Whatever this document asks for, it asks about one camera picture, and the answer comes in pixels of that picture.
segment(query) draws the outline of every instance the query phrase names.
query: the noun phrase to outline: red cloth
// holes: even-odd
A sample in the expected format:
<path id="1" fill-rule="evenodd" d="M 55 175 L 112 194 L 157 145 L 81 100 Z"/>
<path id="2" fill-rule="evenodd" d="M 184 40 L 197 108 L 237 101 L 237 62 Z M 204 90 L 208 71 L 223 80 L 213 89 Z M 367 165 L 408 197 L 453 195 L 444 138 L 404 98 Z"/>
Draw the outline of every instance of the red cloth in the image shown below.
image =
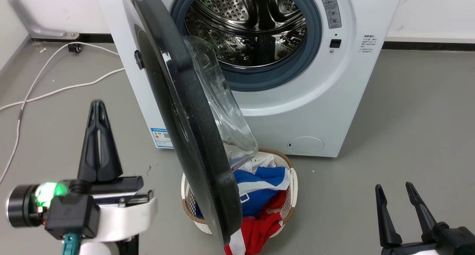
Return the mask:
<path id="1" fill-rule="evenodd" d="M 287 191 L 282 190 L 275 196 L 273 196 L 270 201 L 266 204 L 264 209 L 262 210 L 263 212 L 266 211 L 266 209 L 277 209 L 281 208 L 284 203 L 285 203 L 285 198 L 287 197 Z"/>
<path id="2" fill-rule="evenodd" d="M 259 254 L 270 236 L 282 227 L 280 212 L 266 213 L 266 209 L 281 208 L 286 196 L 286 191 L 281 191 L 272 197 L 259 216 L 244 217 L 241 230 L 231 235 L 231 242 L 224 247 L 226 255 Z"/>

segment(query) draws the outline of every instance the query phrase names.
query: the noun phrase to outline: black baseboard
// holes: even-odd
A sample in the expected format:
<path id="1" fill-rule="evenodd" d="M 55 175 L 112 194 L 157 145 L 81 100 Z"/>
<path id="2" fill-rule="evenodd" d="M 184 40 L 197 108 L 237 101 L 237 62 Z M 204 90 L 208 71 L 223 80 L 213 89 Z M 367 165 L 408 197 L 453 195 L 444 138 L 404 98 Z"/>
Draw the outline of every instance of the black baseboard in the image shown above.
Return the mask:
<path id="1" fill-rule="evenodd" d="M 31 39 L 34 42 L 85 42 L 85 43 L 114 43 L 112 35 L 107 34 L 79 34 L 76 40 L 58 39 Z"/>
<path id="2" fill-rule="evenodd" d="M 475 43 L 384 42 L 384 50 L 466 51 L 475 52 Z"/>
<path id="3" fill-rule="evenodd" d="M 34 42 L 72 42 L 72 40 L 45 40 L 32 39 Z M 86 43 L 114 43 L 112 35 L 81 34 L 75 42 Z M 475 43 L 448 43 L 448 42 L 384 42 L 384 50 L 427 50 L 427 51 L 466 51 L 475 52 Z"/>

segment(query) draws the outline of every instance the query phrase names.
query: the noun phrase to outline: clothes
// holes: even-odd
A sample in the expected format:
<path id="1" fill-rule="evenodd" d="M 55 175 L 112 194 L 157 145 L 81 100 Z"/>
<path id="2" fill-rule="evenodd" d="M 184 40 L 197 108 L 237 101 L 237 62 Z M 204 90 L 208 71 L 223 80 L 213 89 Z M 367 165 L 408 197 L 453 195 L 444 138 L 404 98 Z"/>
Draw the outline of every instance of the clothes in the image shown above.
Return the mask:
<path id="1" fill-rule="evenodd" d="M 285 199 L 287 198 L 287 191 L 280 191 L 276 194 L 272 199 L 266 204 L 262 211 L 266 211 L 268 209 L 278 209 L 282 208 L 285 203 Z"/>
<path id="2" fill-rule="evenodd" d="M 280 212 L 263 212 L 256 218 L 245 217 L 241 229 L 231 235 L 226 255 L 254 255 L 261 252 L 266 241 L 282 227 Z"/>
<path id="3" fill-rule="evenodd" d="M 246 162 L 244 165 L 242 165 L 239 169 L 240 170 L 245 170 L 247 172 L 251 172 L 252 174 L 256 173 L 256 170 L 258 170 L 258 167 L 266 167 L 266 168 L 275 168 L 277 165 L 275 165 L 275 158 L 273 155 L 268 155 L 267 157 L 254 161 L 254 160 L 249 160 Z"/>
<path id="4" fill-rule="evenodd" d="M 249 201 L 242 203 L 244 217 L 257 216 L 273 196 L 287 190 L 290 184 L 290 171 L 286 167 L 258 167 L 256 174 L 236 170 L 234 176 L 239 194 L 249 197 Z"/>

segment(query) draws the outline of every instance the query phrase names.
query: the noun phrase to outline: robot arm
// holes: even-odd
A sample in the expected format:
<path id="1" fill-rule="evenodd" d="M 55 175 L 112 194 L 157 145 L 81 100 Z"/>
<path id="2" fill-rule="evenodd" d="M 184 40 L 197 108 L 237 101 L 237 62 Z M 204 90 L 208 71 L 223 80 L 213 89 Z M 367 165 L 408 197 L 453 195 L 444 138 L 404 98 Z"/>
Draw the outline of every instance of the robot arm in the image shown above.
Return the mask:
<path id="1" fill-rule="evenodd" d="M 17 186 L 7 217 L 15 228 L 43 225 L 63 241 L 63 255 L 137 255 L 157 200 L 152 190 L 139 193 L 140 176 L 121 175 L 105 105 L 93 101 L 77 179 Z"/>
<path id="2" fill-rule="evenodd" d="M 381 255 L 475 254 L 475 235 L 465 227 L 449 228 L 444 222 L 438 223 L 410 182 L 406 183 L 406 190 L 409 201 L 416 208 L 422 229 L 422 242 L 402 243 L 402 238 L 396 232 L 387 211 L 387 200 L 383 188 L 378 184 L 375 190 L 380 244 L 383 247 Z"/>

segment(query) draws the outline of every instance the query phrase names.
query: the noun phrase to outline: green led light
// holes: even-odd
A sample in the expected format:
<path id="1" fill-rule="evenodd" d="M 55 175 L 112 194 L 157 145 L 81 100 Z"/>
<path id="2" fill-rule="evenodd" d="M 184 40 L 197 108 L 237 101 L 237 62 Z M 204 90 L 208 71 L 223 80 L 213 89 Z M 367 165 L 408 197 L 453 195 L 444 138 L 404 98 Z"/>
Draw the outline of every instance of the green led light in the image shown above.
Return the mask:
<path id="1" fill-rule="evenodd" d="M 61 183 L 41 184 L 35 192 L 36 202 L 40 207 L 49 207 L 55 196 L 63 196 L 68 193 L 68 189 Z"/>

